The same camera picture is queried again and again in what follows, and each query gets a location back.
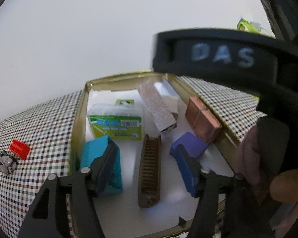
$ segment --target purple plastic block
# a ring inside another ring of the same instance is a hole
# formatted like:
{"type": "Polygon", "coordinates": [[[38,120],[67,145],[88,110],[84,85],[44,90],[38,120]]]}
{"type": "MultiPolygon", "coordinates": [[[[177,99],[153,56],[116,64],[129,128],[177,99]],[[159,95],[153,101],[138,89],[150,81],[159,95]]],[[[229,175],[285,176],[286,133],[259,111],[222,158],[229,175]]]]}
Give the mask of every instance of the purple plastic block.
{"type": "Polygon", "coordinates": [[[194,158],[199,157],[207,149],[207,144],[203,140],[194,136],[191,132],[186,132],[171,145],[170,154],[172,154],[175,147],[179,144],[182,144],[189,156],[194,158]]]}

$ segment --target red plastic piece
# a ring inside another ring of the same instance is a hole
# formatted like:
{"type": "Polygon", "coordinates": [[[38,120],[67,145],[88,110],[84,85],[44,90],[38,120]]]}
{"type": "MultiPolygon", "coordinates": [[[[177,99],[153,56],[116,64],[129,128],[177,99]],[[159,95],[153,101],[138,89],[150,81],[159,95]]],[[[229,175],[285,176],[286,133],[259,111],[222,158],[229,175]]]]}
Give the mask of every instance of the red plastic piece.
{"type": "Polygon", "coordinates": [[[27,144],[21,141],[13,140],[12,144],[10,145],[10,150],[14,154],[18,155],[22,160],[26,160],[29,154],[30,148],[27,144]]]}

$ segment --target blue gripper pad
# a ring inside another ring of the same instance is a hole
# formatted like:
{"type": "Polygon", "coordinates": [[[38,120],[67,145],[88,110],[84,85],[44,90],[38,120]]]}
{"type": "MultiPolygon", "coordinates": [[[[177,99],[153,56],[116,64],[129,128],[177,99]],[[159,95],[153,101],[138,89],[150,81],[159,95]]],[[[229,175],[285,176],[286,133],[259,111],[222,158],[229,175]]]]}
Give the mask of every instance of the blue gripper pad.
{"type": "Polygon", "coordinates": [[[176,146],[170,154],[177,161],[187,192],[189,192],[192,197],[196,197],[197,185],[200,181],[201,165],[199,161],[190,157],[182,144],[176,146]]]}

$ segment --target pink metallic block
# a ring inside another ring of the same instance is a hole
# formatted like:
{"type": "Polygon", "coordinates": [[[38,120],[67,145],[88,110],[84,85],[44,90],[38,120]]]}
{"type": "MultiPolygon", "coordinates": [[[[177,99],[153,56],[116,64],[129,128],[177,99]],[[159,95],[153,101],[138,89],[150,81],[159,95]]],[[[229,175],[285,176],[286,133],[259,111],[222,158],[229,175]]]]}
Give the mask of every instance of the pink metallic block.
{"type": "Polygon", "coordinates": [[[186,117],[196,135],[207,144],[211,144],[222,129],[220,122],[197,97],[190,97],[186,117]]]}

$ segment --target barcode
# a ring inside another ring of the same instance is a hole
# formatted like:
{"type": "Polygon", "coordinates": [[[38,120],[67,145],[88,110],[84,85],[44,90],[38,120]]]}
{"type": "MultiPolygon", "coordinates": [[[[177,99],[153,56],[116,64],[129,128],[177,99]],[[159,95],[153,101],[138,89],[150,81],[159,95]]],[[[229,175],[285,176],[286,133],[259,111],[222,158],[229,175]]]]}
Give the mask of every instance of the barcode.
{"type": "Polygon", "coordinates": [[[120,120],[120,125],[123,127],[139,127],[137,120],[120,120]]]}

